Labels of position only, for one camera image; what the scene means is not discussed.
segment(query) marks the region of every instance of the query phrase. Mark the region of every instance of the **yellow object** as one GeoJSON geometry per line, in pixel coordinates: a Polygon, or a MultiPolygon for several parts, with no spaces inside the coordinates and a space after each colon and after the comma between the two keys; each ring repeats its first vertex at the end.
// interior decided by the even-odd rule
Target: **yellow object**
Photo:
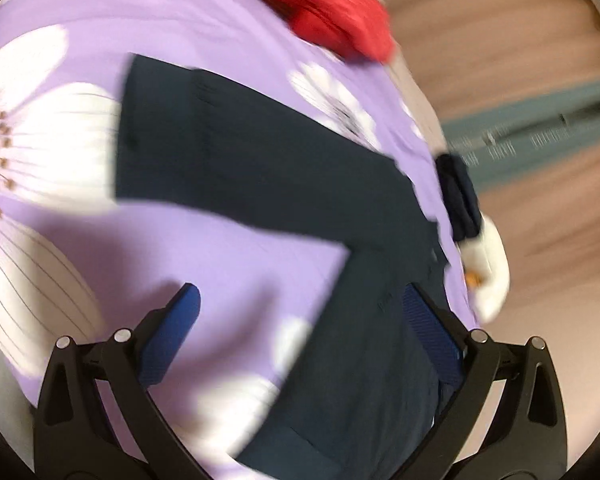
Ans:
{"type": "Polygon", "coordinates": [[[482,283],[482,279],[480,278],[480,276],[472,271],[466,272],[464,274],[464,280],[468,288],[478,288],[482,283]]]}

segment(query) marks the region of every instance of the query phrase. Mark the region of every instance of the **mattress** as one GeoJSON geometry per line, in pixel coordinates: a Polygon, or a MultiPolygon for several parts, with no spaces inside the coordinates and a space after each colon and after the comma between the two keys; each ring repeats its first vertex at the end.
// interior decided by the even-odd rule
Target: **mattress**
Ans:
{"type": "Polygon", "coordinates": [[[296,38],[259,0],[2,0],[0,352],[30,402],[56,338],[133,327],[192,282],[200,318],[151,394],[215,478],[253,475],[232,455],[266,416],[347,256],[179,206],[116,203],[132,53],[219,73],[338,133],[342,109],[354,116],[438,222],[449,305],[477,325],[429,149],[384,67],[345,64],[296,38]]]}

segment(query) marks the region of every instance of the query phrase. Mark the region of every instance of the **red garment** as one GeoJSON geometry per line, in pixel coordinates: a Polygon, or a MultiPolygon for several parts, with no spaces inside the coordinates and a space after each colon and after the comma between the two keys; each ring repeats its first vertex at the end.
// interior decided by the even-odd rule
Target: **red garment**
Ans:
{"type": "Polygon", "coordinates": [[[389,15],[378,0],[264,0],[303,40],[345,59],[387,62],[394,49],[389,15]]]}

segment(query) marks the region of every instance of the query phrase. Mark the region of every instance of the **silver screw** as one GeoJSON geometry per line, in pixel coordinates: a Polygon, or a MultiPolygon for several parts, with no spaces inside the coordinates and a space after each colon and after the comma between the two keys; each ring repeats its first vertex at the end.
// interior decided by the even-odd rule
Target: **silver screw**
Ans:
{"type": "Polygon", "coordinates": [[[56,341],[56,346],[63,350],[67,348],[71,344],[71,338],[67,335],[63,335],[58,341],[56,341]]]}
{"type": "Polygon", "coordinates": [[[131,330],[128,328],[121,328],[113,335],[113,339],[118,343],[126,343],[131,339],[131,330]]]}
{"type": "Polygon", "coordinates": [[[484,330],[478,328],[476,330],[471,330],[471,339],[477,343],[486,343],[489,340],[489,336],[484,330]]]}
{"type": "Polygon", "coordinates": [[[546,348],[546,343],[544,342],[544,339],[538,337],[537,335],[531,338],[531,344],[534,346],[534,348],[537,348],[538,350],[544,350],[546,348]]]}

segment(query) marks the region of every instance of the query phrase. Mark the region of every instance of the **black garment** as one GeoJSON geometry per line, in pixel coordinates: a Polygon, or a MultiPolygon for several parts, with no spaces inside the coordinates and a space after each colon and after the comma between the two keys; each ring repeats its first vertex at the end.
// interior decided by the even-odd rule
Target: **black garment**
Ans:
{"type": "Polygon", "coordinates": [[[456,153],[443,153],[436,158],[436,170],[454,241],[477,237],[482,229],[482,214],[464,160],[456,153]]]}
{"type": "Polygon", "coordinates": [[[430,428],[440,382],[404,322],[446,259],[394,161],[251,89],[136,57],[116,195],[345,244],[350,256],[263,426],[238,457],[280,480],[386,480],[430,428]]]}

